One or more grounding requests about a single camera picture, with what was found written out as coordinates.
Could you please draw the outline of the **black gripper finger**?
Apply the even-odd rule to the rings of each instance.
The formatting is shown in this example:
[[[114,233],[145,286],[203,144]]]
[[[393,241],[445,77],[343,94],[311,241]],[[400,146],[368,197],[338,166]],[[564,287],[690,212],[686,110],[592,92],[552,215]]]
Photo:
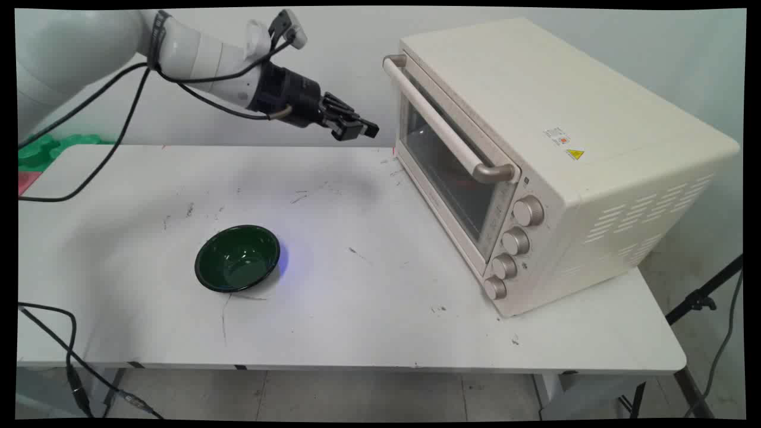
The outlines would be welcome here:
[[[339,115],[331,119],[331,134],[337,141],[350,141],[359,136],[374,139],[378,132],[378,125],[356,115]]]
[[[323,95],[323,122],[359,122],[361,117],[350,105],[331,92]]]

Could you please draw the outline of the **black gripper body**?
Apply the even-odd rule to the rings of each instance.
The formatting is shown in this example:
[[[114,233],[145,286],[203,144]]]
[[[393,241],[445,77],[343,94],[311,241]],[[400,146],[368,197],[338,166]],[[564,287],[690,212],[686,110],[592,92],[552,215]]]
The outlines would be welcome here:
[[[312,124],[327,128],[324,96],[325,92],[316,81],[267,62],[261,66],[261,75],[249,103],[249,110],[274,116],[291,108],[290,113],[279,120],[301,129]]]

